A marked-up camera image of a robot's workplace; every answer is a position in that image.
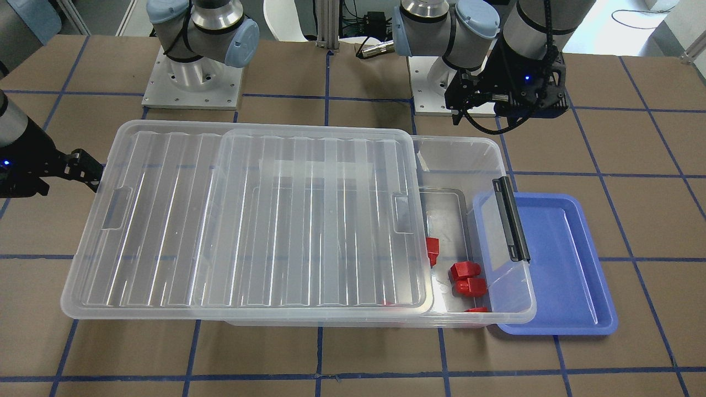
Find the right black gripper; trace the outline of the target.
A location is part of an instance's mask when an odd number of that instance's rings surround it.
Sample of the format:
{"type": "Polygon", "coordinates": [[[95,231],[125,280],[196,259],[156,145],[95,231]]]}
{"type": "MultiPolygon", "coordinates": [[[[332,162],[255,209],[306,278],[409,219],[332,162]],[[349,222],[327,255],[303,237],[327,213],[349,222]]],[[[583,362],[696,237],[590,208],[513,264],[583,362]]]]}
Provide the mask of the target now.
{"type": "Polygon", "coordinates": [[[70,154],[59,151],[51,137],[35,121],[28,120],[23,133],[1,149],[1,197],[47,196],[50,191],[43,178],[61,176],[78,181],[97,192],[104,165],[83,149],[70,154]]]}

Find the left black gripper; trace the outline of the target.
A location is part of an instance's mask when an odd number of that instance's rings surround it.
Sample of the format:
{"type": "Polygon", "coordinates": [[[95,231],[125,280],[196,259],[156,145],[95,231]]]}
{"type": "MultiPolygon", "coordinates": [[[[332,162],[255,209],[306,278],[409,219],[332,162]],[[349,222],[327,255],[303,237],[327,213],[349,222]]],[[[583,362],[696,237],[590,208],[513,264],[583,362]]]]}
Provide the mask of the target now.
{"type": "Polygon", "coordinates": [[[499,39],[476,81],[471,74],[457,71],[445,91],[452,124],[461,123],[472,106],[490,101],[497,116],[562,116],[568,110],[563,55],[545,40],[539,49],[540,58],[535,60],[499,39]]]}

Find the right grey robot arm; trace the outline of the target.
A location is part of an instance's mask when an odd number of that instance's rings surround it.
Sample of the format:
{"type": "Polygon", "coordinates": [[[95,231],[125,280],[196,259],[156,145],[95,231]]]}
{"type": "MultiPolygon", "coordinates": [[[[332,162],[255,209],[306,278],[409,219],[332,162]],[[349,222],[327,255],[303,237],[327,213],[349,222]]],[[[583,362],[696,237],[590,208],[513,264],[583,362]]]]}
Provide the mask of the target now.
{"type": "MultiPolygon", "coordinates": [[[[233,110],[242,69],[255,55],[258,24],[240,1],[149,1],[161,42],[143,104],[149,108],[233,110]]],[[[97,191],[104,166],[82,149],[66,154],[2,93],[2,197],[46,196],[46,178],[78,181],[97,191]]]]}

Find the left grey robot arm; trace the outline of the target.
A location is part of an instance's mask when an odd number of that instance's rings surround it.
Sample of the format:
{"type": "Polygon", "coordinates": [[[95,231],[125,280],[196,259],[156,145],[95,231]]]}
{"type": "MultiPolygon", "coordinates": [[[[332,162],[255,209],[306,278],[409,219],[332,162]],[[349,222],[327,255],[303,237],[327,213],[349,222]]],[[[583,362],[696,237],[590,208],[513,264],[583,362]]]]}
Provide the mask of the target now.
{"type": "Polygon", "coordinates": [[[499,135],[568,110],[562,50],[593,1],[514,1],[505,18],[486,1],[401,1],[395,51],[434,56],[452,71],[443,97],[452,123],[499,135]]]}

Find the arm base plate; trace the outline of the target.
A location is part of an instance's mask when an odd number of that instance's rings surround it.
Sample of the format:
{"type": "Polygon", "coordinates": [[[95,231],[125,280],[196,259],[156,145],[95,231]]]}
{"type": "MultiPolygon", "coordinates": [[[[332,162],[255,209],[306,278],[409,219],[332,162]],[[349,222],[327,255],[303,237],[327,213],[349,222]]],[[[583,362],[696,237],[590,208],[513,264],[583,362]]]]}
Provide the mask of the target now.
{"type": "Polygon", "coordinates": [[[159,48],[143,95],[150,109],[236,110],[244,70],[209,58],[179,63],[159,48]]]}
{"type": "Polygon", "coordinates": [[[439,56],[409,56],[409,83],[413,91],[414,112],[422,116],[448,116],[444,93],[456,71],[439,56]]]}

